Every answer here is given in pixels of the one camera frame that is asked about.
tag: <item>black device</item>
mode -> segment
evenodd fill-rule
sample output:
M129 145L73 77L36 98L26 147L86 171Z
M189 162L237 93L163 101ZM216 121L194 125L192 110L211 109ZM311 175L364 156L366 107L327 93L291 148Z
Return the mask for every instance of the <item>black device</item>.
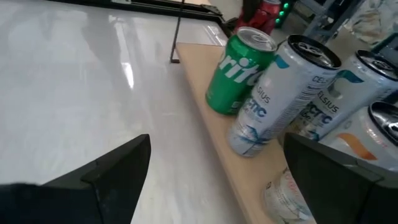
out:
M44 185L0 185L0 223L130 224L149 159L142 134Z
M398 174L297 134L286 134L289 169L318 224L396 223Z

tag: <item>sprite logo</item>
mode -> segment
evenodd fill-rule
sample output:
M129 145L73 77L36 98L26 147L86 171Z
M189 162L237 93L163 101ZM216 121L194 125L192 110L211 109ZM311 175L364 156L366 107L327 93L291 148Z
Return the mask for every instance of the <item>sprite logo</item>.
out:
M235 61L231 56L227 55L221 57L221 62L218 68L224 72L228 78L233 78L236 83L241 83L247 79L247 85L253 86L256 84L257 78L261 75L262 70L259 71L259 65L247 68L249 59L243 57L239 61Z

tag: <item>can lid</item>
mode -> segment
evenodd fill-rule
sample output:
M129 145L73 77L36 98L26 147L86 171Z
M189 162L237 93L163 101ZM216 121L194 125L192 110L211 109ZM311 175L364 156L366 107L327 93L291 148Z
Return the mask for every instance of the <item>can lid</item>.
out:
M287 38L289 46L305 60L328 70L341 67L341 60L328 47L303 35L290 35Z
M388 103L375 102L369 106L368 113L380 132L398 146L398 108Z
M367 50L357 50L355 56L376 73L398 82L398 68L383 56Z
M277 49L274 39L255 28L240 27L236 35L243 43L261 52L274 52Z

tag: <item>blue design on can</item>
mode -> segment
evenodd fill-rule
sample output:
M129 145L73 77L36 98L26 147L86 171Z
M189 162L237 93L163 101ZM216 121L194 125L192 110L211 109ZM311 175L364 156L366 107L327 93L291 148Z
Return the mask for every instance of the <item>blue design on can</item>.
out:
M289 65L282 59L282 57L280 57L280 55L275 56L275 63L281 69L289 68Z
M338 72L336 80L330 86L328 86L328 92L334 98L337 98L341 95L341 93L335 87L336 81L341 78L349 81L350 83L362 83L363 82L363 80L360 79L359 77L357 77L352 71L342 70L342 71Z
M350 70L342 70L337 73L337 79L339 78L345 78L347 79L350 83L362 83L363 80L357 77L352 71Z

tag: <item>aluminum can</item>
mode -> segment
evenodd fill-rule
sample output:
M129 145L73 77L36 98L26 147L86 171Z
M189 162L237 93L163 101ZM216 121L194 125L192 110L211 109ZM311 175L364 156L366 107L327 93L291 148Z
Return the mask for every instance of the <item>aluminum can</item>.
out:
M319 141L349 115L395 90L397 67L372 52L358 50L343 63L336 80L318 93L286 131Z
M275 41L251 27L232 36L206 92L209 106L221 114L236 114L244 97L274 59Z
M266 213L276 224L303 223L313 220L310 209L288 169L263 191Z
M255 156L330 84L340 59L321 43L291 35L260 77L229 130L229 145L242 156Z
M266 34L271 34L275 27L275 21L278 18L280 11L280 0L263 0L254 12L250 14L252 10L245 10L247 7L253 7L255 3L244 4L242 13L236 22L234 32L239 27L248 26L259 29Z
M372 103L352 114L320 143L398 172L398 108Z

